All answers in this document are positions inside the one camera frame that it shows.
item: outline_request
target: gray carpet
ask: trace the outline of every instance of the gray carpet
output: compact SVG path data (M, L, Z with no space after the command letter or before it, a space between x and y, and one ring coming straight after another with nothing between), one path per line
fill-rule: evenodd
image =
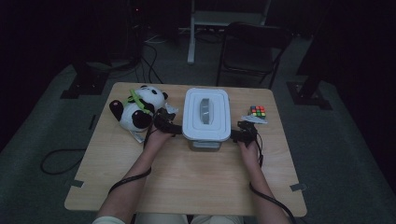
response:
M292 41L273 87L297 174L300 182L308 186L304 191L308 214L297 221L396 223L395 195L334 86L327 83L319 86L333 110L295 105L290 98L286 82L305 80L295 74L309 44L309 40L299 37ZM154 69L165 84L215 84L219 44L198 41L194 65L187 64L186 36L177 44L164 42L151 46L158 50ZM145 48L144 57L151 62L152 49ZM70 181L78 168L62 175L46 175L40 171L40 162L55 149L86 147L93 133L92 116L96 115L98 120L112 85L119 81L148 81L148 71L147 66L138 66L136 71L114 72L102 95L80 96L76 100L60 99L75 76L71 66L53 79L30 117L0 154L0 224L88 224L93 221L95 212L64 208ZM158 83L155 76L151 78ZM255 78L231 76L222 78L220 85L265 88L269 79L259 85ZM82 156L83 152L56 155L46 163L46 168L68 167ZM254 219L247 218L247 222L254 223Z

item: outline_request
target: black chair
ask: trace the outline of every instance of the black chair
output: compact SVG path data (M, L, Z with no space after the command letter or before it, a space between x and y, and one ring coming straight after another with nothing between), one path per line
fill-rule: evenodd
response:
M262 77L260 83L272 74L271 89L280 57L291 40L291 32L280 27L230 23L222 41L216 86L221 72Z

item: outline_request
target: person's arm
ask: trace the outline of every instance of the person's arm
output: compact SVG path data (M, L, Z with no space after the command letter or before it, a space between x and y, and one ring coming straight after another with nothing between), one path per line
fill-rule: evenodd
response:
M258 162L258 146L255 142L251 142L247 147L245 143L238 142L241 149L242 160L247 168L250 183L254 189L272 198L272 193L268 183L262 173L262 168ZM288 218L278 205L271 203L264 198L252 193L253 203L256 209L256 218L260 224L269 223L289 223Z
M163 133L160 130L152 131L142 154L123 179L145 173L151 167L161 147L171 136L172 134ZM124 223L131 223L145 183L146 178L143 177L113 189L107 195L96 217L116 217Z

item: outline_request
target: person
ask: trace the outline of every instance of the person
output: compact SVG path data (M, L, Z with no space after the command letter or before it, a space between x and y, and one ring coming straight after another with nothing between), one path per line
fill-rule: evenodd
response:
M127 172L123 179L142 174L149 174L151 164L165 142L172 136L171 133L163 133L153 125L149 131L145 148L137 158L134 165ZM245 164L250 178L250 183L254 189L274 198L265 176L262 173L257 155L258 146L255 142L250 143L247 147L245 143L238 142L241 157ZM114 188L106 197L96 220L92 224L129 224L133 219L134 212L138 206L140 196L145 187L146 178L141 177ZM252 193L252 200L256 209L256 218L260 224L267 223L289 223L289 220L283 210L274 203L264 200L260 196ZM166 214L137 214L136 224L140 223L169 223L169 224L188 224L186 216L166 215ZM242 217L233 216L194 216L191 224L243 224Z

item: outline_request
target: white plastic container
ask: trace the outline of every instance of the white plastic container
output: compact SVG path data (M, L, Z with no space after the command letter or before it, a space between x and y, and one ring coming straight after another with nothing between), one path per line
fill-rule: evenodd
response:
M217 151L231 135L230 102L224 90L189 89L184 102L184 136L194 151Z

